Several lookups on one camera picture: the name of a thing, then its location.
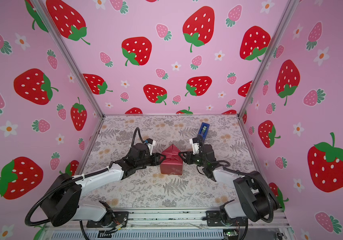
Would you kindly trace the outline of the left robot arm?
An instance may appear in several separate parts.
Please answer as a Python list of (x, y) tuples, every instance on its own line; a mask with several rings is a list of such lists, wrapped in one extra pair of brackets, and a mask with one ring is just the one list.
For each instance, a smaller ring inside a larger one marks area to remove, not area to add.
[(54, 227), (69, 221), (91, 221), (102, 227), (114, 222), (114, 212), (104, 201), (81, 202), (89, 192), (109, 183), (124, 180), (148, 166), (158, 166), (166, 156), (152, 152), (151, 144), (135, 144), (128, 154), (96, 172), (70, 177), (60, 175), (47, 191), (40, 208)]

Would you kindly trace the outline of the maroon wrapping paper sheet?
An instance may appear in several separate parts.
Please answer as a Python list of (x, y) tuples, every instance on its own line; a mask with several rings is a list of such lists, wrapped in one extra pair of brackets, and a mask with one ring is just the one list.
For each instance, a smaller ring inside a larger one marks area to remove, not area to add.
[(160, 172), (164, 175), (182, 175), (183, 160), (179, 156), (180, 150), (174, 145), (170, 145), (161, 154), (165, 156), (165, 160), (160, 164)]

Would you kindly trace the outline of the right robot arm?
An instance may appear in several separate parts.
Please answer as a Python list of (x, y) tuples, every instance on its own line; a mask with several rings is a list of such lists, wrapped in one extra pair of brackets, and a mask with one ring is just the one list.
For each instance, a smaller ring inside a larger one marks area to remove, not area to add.
[(201, 167), (208, 179), (235, 189), (238, 200), (220, 206), (220, 219), (225, 225), (237, 218), (252, 222), (273, 221), (274, 211), (280, 208), (280, 203), (258, 171), (244, 173), (231, 169), (229, 162), (216, 160), (211, 145), (193, 144), (192, 151), (179, 152), (179, 157), (188, 165)]

